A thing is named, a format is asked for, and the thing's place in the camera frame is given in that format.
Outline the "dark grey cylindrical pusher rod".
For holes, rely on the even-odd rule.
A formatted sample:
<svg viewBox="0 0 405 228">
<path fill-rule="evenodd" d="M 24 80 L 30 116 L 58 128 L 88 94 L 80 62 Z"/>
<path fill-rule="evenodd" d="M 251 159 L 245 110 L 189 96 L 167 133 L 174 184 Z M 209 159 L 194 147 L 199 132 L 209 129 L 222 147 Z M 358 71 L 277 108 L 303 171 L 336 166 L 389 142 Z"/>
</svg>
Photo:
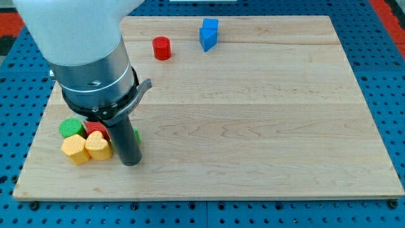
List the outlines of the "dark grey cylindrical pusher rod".
<svg viewBox="0 0 405 228">
<path fill-rule="evenodd" d="M 121 162 L 126 166 L 134 166 L 142 159 L 142 153 L 128 117 L 106 128 L 113 147 Z"/>
</svg>

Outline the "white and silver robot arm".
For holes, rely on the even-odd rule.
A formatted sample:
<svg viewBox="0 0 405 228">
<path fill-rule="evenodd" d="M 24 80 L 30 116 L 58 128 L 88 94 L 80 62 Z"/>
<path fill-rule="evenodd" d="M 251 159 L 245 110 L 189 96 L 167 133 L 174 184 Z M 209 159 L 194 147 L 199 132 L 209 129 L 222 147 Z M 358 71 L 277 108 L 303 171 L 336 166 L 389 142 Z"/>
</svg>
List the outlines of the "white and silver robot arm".
<svg viewBox="0 0 405 228">
<path fill-rule="evenodd" d="M 142 2 L 13 1 L 69 108 L 83 120 L 105 126 L 126 166 L 136 165 L 142 158 L 129 115 L 152 82 L 139 82 L 120 22 Z"/>
</svg>

